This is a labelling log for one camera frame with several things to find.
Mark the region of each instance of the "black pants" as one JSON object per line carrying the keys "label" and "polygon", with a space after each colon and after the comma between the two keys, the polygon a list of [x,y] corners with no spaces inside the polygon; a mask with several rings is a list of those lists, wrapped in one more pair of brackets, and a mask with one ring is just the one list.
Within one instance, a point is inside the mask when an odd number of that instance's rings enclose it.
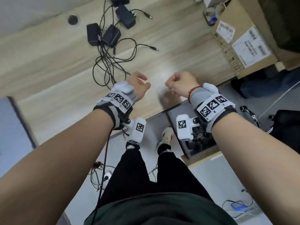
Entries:
{"label": "black pants", "polygon": [[[159,150],[170,148],[169,145],[162,144]],[[193,193],[212,201],[205,188],[173,152],[164,152],[158,157],[156,183],[149,179],[141,152],[138,149],[128,149],[114,170],[97,208],[129,197],[164,192]]]}

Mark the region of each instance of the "power adapter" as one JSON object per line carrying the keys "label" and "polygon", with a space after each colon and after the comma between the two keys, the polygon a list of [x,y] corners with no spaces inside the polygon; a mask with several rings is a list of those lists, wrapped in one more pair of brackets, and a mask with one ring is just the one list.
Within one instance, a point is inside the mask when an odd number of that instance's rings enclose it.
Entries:
{"label": "power adapter", "polygon": [[114,25],[110,25],[105,34],[103,35],[101,41],[113,48],[121,37],[121,31]]}
{"label": "power adapter", "polygon": [[129,4],[129,0],[111,0],[112,5],[114,7],[118,7],[120,5],[127,5]]}
{"label": "power adapter", "polygon": [[100,27],[97,23],[88,24],[86,26],[86,32],[88,34],[88,42],[92,46],[98,46],[99,45],[99,31]]}
{"label": "power adapter", "polygon": [[135,25],[136,21],[133,13],[130,12],[124,5],[120,5],[116,9],[115,13],[127,29],[130,29]]}

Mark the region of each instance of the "forearm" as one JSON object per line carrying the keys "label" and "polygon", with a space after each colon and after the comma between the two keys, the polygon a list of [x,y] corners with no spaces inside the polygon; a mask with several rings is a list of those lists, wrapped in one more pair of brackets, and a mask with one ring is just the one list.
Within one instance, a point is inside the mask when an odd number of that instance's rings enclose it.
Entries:
{"label": "forearm", "polygon": [[237,113],[212,134],[243,185],[274,224],[299,224],[300,155]]}
{"label": "forearm", "polygon": [[95,110],[18,162],[0,180],[0,220],[55,224],[85,180],[112,128],[110,116]]}

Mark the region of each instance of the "red bracelet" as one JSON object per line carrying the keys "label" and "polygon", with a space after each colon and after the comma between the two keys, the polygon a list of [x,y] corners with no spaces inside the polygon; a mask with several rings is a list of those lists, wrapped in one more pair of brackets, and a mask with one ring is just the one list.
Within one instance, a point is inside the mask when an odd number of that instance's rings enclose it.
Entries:
{"label": "red bracelet", "polygon": [[190,103],[190,95],[191,95],[192,92],[193,92],[195,89],[197,89],[197,88],[201,88],[201,86],[193,87],[193,88],[188,92],[188,98],[187,98],[187,100],[188,100],[189,103]]}

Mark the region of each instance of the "wooden table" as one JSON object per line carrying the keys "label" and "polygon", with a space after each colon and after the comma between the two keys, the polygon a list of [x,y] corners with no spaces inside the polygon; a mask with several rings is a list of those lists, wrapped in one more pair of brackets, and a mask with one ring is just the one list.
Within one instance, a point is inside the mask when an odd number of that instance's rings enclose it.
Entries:
{"label": "wooden table", "polygon": [[[0,40],[0,97],[13,96],[38,144],[68,128],[89,112],[108,93],[92,78],[98,56],[87,42],[86,25],[100,21],[104,0],[96,0]],[[194,0],[130,0],[138,12],[130,30],[118,25],[122,38],[155,46],[159,52],[140,47],[136,58],[122,66],[138,70],[152,83],[134,107],[132,118],[149,118],[181,101],[167,93],[164,82],[187,70],[199,83],[221,84],[235,76],[202,15],[204,4]],[[77,14],[80,22],[70,26],[67,18]],[[112,22],[108,11],[106,27]],[[117,57],[128,57],[133,44],[118,45]],[[117,79],[123,80],[119,73]],[[103,82],[103,74],[96,78]]]}

